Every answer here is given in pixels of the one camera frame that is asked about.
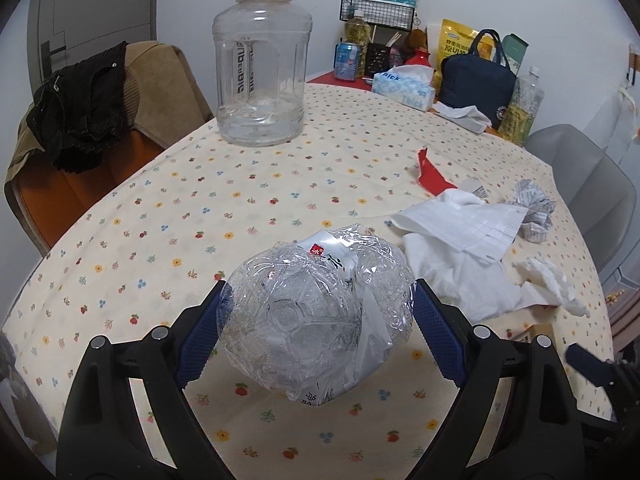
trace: brown jacket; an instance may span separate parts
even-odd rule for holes
[[[132,43],[127,45],[125,66],[124,101],[129,129],[141,132],[162,149],[213,118],[180,49],[157,41]],[[16,179],[30,157],[44,152],[27,127],[27,114],[18,127],[14,156],[4,181],[4,194],[20,225],[44,254],[49,244],[22,203]]]

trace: metal bolt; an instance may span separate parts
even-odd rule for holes
[[[97,335],[96,337],[91,339],[90,345],[91,345],[91,348],[98,349],[103,347],[106,342],[107,340],[104,338],[103,335]]]
[[[539,335],[539,336],[536,338],[536,342],[537,342],[540,346],[542,346],[542,347],[544,347],[544,348],[549,348],[549,347],[551,346],[551,339],[549,339],[549,338],[548,338],[546,335],[544,335],[544,334],[543,334],[543,335]]]
[[[169,329],[165,326],[156,326],[152,331],[151,331],[151,337],[153,339],[164,339],[165,337],[167,337],[169,335]]]
[[[478,325],[474,327],[474,335],[480,339],[487,339],[491,335],[491,330],[484,325]]]

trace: gray chair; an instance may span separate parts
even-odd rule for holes
[[[625,239],[636,208],[636,188],[613,160],[570,124],[540,130],[524,147],[553,168],[558,192],[600,272]]]

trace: tablecloth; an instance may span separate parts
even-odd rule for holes
[[[308,85],[303,133],[270,148],[227,144],[216,121],[170,147],[97,203],[46,256],[14,306],[4,332],[16,367],[59,427],[76,367],[90,339],[141,338],[200,304],[217,280],[279,240],[359,222],[401,244],[389,216],[430,197],[416,184],[427,146],[444,177],[474,176],[491,202],[532,178],[556,202],[548,242],[518,237],[505,267],[551,259],[575,285],[591,318],[534,308],[488,322],[500,336],[550,321],[558,351],[579,342],[612,357],[598,275],[554,185],[551,168],[494,136],[476,136],[430,113],[370,92]],[[610,417],[602,390],[565,367],[578,407]],[[156,458],[171,463],[140,381],[136,405]],[[490,449],[504,410],[500,388],[475,459]],[[456,395],[417,327],[362,384],[311,407],[269,392],[214,351],[186,397],[204,431],[240,480],[403,479],[424,452]]]

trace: plastic bottle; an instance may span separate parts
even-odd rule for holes
[[[519,146],[522,146],[529,136],[540,103],[545,96],[538,84],[539,79],[540,70],[535,66],[529,69],[529,74],[516,79],[511,102],[498,129],[501,136]]]
[[[363,20],[364,12],[362,10],[354,10],[353,18],[344,24],[344,41],[345,43],[355,43],[361,47],[360,61],[358,62],[357,77],[364,76],[364,63],[367,57],[367,45],[371,35],[371,27],[369,23]]]
[[[216,16],[220,134],[243,146],[298,136],[311,15],[291,0],[236,0]]]

